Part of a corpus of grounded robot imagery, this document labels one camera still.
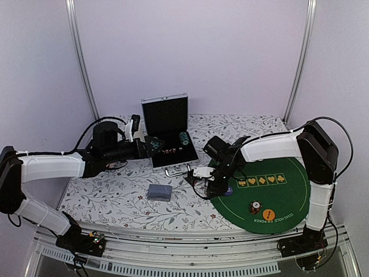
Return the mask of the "aluminium poker case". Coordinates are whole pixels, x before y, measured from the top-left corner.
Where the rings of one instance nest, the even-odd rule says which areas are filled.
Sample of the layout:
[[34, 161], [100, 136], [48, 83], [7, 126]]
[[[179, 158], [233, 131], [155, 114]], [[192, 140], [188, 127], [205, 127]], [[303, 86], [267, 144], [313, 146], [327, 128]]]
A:
[[[164, 140], [163, 149], [183, 148], [175, 154], [164, 154], [162, 149], [160, 153], [152, 157], [152, 167], [155, 171], [193, 164], [199, 159], [188, 132], [189, 100], [186, 93], [142, 99], [141, 107], [148, 136]], [[187, 133], [190, 138], [189, 145], [180, 143], [180, 132]]]

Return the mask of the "orange poker chip stack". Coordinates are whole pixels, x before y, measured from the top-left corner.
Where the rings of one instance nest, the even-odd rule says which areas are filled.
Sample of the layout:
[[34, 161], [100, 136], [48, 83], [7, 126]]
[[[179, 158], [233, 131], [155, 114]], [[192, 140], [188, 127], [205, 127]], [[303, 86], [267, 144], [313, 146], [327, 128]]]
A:
[[259, 210], [261, 208], [261, 204], [260, 202], [258, 201], [253, 201], [252, 203], [250, 203], [250, 206], [249, 206], [249, 212], [252, 214], [252, 215], [256, 215]]

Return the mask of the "orange big blind button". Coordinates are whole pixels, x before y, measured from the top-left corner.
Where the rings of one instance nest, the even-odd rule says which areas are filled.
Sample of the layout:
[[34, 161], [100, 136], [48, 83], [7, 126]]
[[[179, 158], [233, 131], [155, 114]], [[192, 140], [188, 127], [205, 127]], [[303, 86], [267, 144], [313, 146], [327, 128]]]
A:
[[276, 218], [276, 214], [272, 209], [265, 209], [262, 216], [267, 221], [273, 221]]

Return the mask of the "purple small blind button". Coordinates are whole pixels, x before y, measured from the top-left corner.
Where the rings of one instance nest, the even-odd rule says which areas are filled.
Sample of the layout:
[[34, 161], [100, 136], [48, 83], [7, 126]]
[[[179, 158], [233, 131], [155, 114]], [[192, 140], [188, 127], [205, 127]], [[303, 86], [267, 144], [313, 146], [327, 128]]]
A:
[[224, 196], [230, 196], [233, 193], [232, 188], [229, 186], [228, 190], [224, 193]]

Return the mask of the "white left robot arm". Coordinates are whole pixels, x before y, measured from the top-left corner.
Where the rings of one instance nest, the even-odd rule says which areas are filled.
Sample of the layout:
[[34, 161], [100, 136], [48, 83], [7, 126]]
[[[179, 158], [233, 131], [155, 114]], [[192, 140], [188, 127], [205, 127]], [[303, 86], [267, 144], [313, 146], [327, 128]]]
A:
[[23, 184], [40, 179], [92, 178], [110, 165], [128, 160], [155, 156], [164, 147], [159, 138], [145, 136], [143, 140], [120, 141], [98, 151], [77, 149], [64, 152], [16, 152], [5, 147], [1, 153], [1, 213], [16, 214], [45, 227], [73, 250], [81, 250], [86, 242], [78, 225], [63, 213], [22, 192]]

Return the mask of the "cream ribbed ceramic mug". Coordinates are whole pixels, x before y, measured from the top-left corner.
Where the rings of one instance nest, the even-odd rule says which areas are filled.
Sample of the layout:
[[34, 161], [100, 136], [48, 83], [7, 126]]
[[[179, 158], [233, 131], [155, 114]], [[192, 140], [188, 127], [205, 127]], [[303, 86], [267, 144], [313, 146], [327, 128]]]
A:
[[135, 134], [134, 134], [134, 137], [135, 138], [143, 138], [144, 137], [144, 135], [143, 135], [143, 132], [142, 132], [142, 130], [138, 130], [138, 131], [136, 131], [135, 132]]

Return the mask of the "red dice row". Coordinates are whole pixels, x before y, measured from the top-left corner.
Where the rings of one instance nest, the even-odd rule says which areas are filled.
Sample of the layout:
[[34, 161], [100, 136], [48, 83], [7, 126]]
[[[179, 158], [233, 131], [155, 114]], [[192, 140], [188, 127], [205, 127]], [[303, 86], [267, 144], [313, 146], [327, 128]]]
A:
[[178, 153], [180, 151], [182, 151], [183, 148], [182, 147], [178, 147], [178, 148], [169, 148], [169, 149], [163, 149], [162, 153], [164, 154], [175, 154]]

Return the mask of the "green poker chip stack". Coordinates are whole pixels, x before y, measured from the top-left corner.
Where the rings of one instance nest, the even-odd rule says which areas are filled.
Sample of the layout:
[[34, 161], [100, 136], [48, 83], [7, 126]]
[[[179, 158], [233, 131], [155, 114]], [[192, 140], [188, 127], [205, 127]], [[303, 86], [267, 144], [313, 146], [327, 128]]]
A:
[[180, 132], [179, 133], [180, 143], [182, 145], [189, 145], [190, 144], [190, 138], [187, 135], [186, 132]]

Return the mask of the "green round poker mat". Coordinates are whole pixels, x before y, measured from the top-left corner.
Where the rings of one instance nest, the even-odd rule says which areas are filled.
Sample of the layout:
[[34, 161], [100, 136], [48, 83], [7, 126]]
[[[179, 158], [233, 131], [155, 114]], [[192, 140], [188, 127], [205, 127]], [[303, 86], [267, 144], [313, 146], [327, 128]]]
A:
[[[211, 200], [217, 212], [233, 225], [251, 233], [277, 234], [295, 228], [305, 220], [309, 210], [310, 182], [303, 164], [297, 158], [279, 158], [245, 165], [229, 179], [230, 196]], [[256, 215], [249, 212], [250, 203], [258, 201]], [[262, 213], [272, 209], [276, 218], [267, 221]]]

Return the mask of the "front aluminium rail base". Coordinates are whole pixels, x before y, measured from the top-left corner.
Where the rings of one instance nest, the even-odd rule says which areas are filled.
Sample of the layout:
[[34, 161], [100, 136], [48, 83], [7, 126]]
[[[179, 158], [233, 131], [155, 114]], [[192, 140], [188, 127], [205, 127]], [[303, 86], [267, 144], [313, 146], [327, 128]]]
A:
[[101, 257], [84, 256], [85, 267], [73, 263], [70, 252], [38, 230], [26, 276], [362, 276], [348, 233], [342, 224], [325, 228], [328, 246], [319, 268], [306, 271], [298, 261], [313, 252], [284, 257], [281, 239], [302, 233], [302, 226], [281, 234], [260, 235], [244, 230], [156, 231], [83, 223], [84, 232], [104, 233]]

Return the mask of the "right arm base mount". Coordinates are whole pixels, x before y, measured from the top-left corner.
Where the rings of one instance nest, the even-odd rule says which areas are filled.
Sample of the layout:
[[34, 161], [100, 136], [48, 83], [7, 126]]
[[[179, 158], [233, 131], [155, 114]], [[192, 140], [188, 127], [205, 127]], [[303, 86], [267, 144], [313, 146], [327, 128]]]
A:
[[298, 267], [305, 271], [315, 270], [319, 266], [326, 253], [327, 246], [328, 243], [323, 230], [315, 231], [306, 226], [304, 226], [301, 235], [280, 239], [277, 243], [277, 249], [282, 257], [314, 252], [311, 255], [296, 259]]

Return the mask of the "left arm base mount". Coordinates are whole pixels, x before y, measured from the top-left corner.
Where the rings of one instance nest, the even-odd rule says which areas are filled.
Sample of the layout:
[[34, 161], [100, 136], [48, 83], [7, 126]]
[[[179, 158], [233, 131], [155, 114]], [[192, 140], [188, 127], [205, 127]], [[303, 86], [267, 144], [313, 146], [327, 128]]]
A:
[[80, 229], [70, 229], [64, 235], [59, 235], [55, 244], [71, 253], [102, 257], [106, 240], [105, 235], [98, 231], [83, 234]]

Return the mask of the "left aluminium frame post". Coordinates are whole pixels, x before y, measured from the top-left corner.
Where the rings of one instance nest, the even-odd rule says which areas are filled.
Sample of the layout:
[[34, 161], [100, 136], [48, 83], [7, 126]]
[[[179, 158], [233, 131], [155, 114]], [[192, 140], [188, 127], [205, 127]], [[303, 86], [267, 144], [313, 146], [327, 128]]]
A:
[[80, 71], [82, 83], [84, 86], [88, 106], [90, 108], [92, 117], [94, 119], [99, 119], [100, 114], [97, 108], [95, 96], [92, 91], [91, 82], [89, 79], [88, 70], [87, 70], [84, 53], [82, 49], [81, 37], [80, 37], [79, 28], [78, 28], [75, 1], [65, 0], [65, 4], [66, 4], [67, 18], [68, 18], [70, 32], [71, 32], [71, 38], [74, 44], [77, 64], [78, 64], [78, 68]]

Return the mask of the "aluminium frame post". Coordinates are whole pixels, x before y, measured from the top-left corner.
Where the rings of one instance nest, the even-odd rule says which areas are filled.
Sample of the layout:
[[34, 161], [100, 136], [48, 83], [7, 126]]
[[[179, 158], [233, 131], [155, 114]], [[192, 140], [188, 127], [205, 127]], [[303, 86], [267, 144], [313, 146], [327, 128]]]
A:
[[74, 44], [77, 64], [78, 64], [78, 68], [80, 71], [82, 83], [84, 86], [88, 106], [90, 108], [92, 117], [94, 119], [99, 119], [100, 114], [97, 108], [95, 96], [92, 91], [91, 82], [89, 79], [88, 70], [87, 70], [84, 53], [82, 49], [81, 37], [80, 37], [79, 28], [78, 28], [75, 1], [65, 0], [65, 4], [66, 4], [67, 18], [68, 18], [70, 32], [71, 32], [71, 38]]
[[317, 0], [308, 0], [307, 1], [307, 11], [306, 11], [306, 19], [304, 23], [304, 31], [302, 37], [302, 44], [299, 53], [298, 64], [296, 67], [296, 72], [292, 82], [292, 88], [289, 94], [289, 98], [287, 101], [287, 106], [284, 111], [283, 121], [287, 125], [291, 120], [293, 108], [295, 106], [300, 83], [303, 76], [304, 66], [306, 63], [306, 58], [308, 54], [308, 48], [310, 45], [310, 40], [312, 36], [312, 31], [314, 28], [314, 20], [315, 20], [315, 12], [317, 8]]

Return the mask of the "right aluminium frame post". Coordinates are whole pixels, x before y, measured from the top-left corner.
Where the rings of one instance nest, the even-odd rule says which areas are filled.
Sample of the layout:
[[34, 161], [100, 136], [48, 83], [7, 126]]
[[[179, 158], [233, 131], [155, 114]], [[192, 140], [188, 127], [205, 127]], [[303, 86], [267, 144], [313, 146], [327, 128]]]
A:
[[306, 19], [304, 23], [304, 31], [302, 37], [302, 44], [299, 53], [298, 64], [296, 67], [296, 72], [292, 82], [292, 88], [289, 94], [289, 98], [287, 101], [287, 106], [284, 111], [283, 121], [287, 125], [291, 120], [293, 108], [295, 106], [300, 83], [303, 76], [304, 66], [306, 63], [306, 58], [308, 54], [308, 48], [310, 45], [310, 40], [312, 36], [312, 31], [314, 28], [314, 20], [315, 20], [315, 12], [317, 8], [317, 0], [308, 0], [307, 1], [307, 11], [306, 11]]

